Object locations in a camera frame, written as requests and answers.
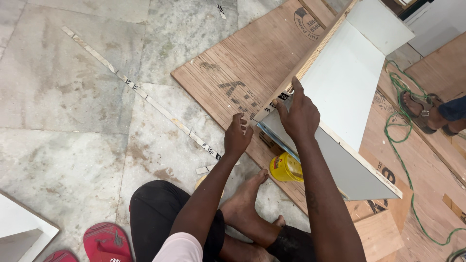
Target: yellow container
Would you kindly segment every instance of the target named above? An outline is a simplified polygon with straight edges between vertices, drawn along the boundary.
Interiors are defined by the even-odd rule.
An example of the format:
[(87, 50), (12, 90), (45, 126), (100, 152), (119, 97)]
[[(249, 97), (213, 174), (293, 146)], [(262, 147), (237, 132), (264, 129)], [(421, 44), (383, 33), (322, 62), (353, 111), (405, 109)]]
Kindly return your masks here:
[(270, 161), (270, 173), (278, 181), (304, 182), (301, 164), (287, 152)]

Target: red flip-flop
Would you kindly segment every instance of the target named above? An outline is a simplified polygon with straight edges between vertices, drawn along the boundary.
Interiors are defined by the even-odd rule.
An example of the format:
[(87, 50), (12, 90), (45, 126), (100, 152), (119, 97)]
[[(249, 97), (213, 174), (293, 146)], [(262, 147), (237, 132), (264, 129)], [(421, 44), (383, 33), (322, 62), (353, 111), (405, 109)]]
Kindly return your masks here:
[(44, 262), (78, 262), (78, 259), (67, 250), (58, 250), (49, 255)]
[(113, 223), (98, 223), (84, 233), (90, 262), (133, 262), (126, 233)]

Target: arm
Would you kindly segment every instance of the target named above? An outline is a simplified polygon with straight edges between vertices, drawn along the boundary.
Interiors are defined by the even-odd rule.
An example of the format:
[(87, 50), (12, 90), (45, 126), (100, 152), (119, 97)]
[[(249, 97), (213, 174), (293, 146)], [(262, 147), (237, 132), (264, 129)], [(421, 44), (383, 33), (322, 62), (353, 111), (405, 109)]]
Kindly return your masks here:
[(253, 136), (253, 129), (243, 126), (247, 123), (241, 119), (243, 115), (244, 113), (239, 113), (233, 116), (233, 121), (225, 132), (225, 154), (178, 213), (170, 235), (186, 232), (204, 246), (225, 183)]
[(366, 261), (363, 245), (314, 137), (320, 113), (296, 77), (293, 102), (274, 100), (281, 123), (301, 159), (309, 223), (319, 261)]

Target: tattoo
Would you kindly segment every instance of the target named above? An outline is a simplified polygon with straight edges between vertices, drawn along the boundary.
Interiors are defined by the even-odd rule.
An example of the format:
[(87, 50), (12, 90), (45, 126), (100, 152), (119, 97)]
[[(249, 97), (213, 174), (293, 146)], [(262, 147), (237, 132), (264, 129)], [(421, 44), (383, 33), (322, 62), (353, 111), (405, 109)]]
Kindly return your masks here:
[(306, 191), (306, 202), (308, 203), (308, 209), (313, 210), (316, 214), (319, 214), (319, 203), (315, 199), (314, 192)]

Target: green wire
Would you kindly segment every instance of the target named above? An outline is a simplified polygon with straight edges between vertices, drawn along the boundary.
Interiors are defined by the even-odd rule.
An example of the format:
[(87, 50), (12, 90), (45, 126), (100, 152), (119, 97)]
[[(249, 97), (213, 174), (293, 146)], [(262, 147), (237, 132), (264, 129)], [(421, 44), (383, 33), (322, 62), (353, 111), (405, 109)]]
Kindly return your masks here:
[[(388, 62), (385, 64), (385, 66), (384, 66), (385, 69), (387, 68), (388, 63), (390, 63), (390, 62), (393, 63), (393, 64), (395, 64), (395, 66), (398, 68), (398, 70), (399, 70), (403, 75), (405, 75), (405, 76), (407, 76), (409, 79), (411, 79), (411, 80), (417, 85), (417, 87), (422, 91), (423, 94), (422, 94), (422, 95), (414, 94), (414, 93), (411, 92), (411, 90), (401, 81), (401, 77), (400, 77), (398, 74), (396, 74), (396, 73), (394, 73), (394, 72), (389, 73), (389, 76), (390, 76), (390, 79), (391, 79), (391, 83), (393, 84), (393, 86), (394, 86), (395, 89), (397, 90), (398, 105), (399, 105), (399, 107), (400, 107), (400, 109), (401, 109), (401, 112), (394, 112), (393, 114), (391, 114), (391, 115), (388, 117), (387, 122), (385, 123), (385, 130), (384, 130), (384, 131), (385, 131), (385, 135), (387, 136), (388, 141), (390, 142), (391, 147), (393, 148), (393, 150), (394, 150), (395, 153), (397, 154), (398, 159), (400, 160), (401, 165), (403, 166), (403, 169), (404, 169), (404, 171), (406, 172), (406, 176), (408, 177), (409, 187), (410, 187), (411, 190), (413, 191), (413, 194), (412, 194), (412, 196), (411, 196), (411, 207), (412, 207), (412, 211), (413, 211), (414, 216), (416, 217), (416, 219), (417, 219), (419, 225), (421, 226), (422, 232), (424, 232), (424, 234), (425, 234), (430, 240), (432, 240), (434, 243), (436, 243), (436, 244), (438, 244), (438, 245), (440, 245), (440, 246), (445, 246), (445, 245), (447, 245), (448, 243), (450, 243), (451, 237), (452, 237), (452, 235), (453, 235), (455, 232), (460, 231), (460, 230), (466, 230), (466, 228), (456, 228), (456, 229), (454, 229), (454, 230), (448, 235), (448, 237), (447, 237), (445, 243), (440, 243), (440, 242), (436, 241), (435, 239), (433, 239), (431, 236), (429, 236), (429, 234), (426, 232), (426, 230), (425, 230), (424, 227), (422, 226), (421, 221), (419, 220), (418, 214), (416, 213), (416, 209), (414, 208), (414, 188), (413, 188), (413, 186), (412, 186), (411, 177), (409, 176), (409, 172), (408, 172), (408, 170), (406, 169), (406, 166), (404, 165), (404, 161), (401, 159), (400, 154), (398, 153), (397, 149), (396, 149), (395, 146), (393, 145), (393, 143), (401, 143), (401, 142), (406, 141), (406, 140), (408, 139), (409, 135), (411, 134), (411, 130), (412, 130), (412, 120), (411, 120), (411, 118), (408, 116), (408, 114), (403, 110), (403, 108), (401, 107), (400, 93), (403, 92), (403, 91), (407, 91), (407, 92), (409, 92), (410, 94), (414, 94), (415, 96), (417, 96), (417, 97), (419, 97), (419, 98), (423, 98), (423, 99), (427, 98), (427, 95), (426, 95), (424, 89), (422, 89), (422, 88), (419, 86), (419, 84), (416, 82), (416, 80), (414, 80), (414, 79), (413, 79), (410, 75), (408, 75), (407, 73), (405, 73), (405, 72), (403, 72), (403, 71), (400, 70), (400, 68), (399, 68), (398, 65), (395, 63), (395, 61), (393, 61), (393, 60), (388, 61)], [(402, 115), (402, 116), (404, 116), (404, 117), (408, 120), (407, 124), (391, 124), (391, 123), (390, 123), (390, 119), (391, 119), (394, 115)], [(409, 126), (410, 128), (409, 128), (408, 133), (406, 134), (406, 137), (405, 137), (404, 139), (399, 140), (399, 141), (396, 141), (396, 140), (392, 139), (392, 138), (390, 137), (389, 133), (388, 133), (388, 128), (389, 128), (390, 126), (392, 126), (392, 125), (397, 125), (397, 126)], [(458, 251), (455, 251), (455, 252), (451, 253), (451, 254), (448, 256), (448, 258), (446, 259), (446, 261), (447, 261), (447, 262), (450, 262), (450, 259), (452, 259), (454, 256), (456, 256), (457, 254), (460, 254), (461, 252), (465, 252), (465, 251), (466, 251), (466, 248), (462, 248), (462, 249), (460, 249), (460, 250), (458, 250)]]

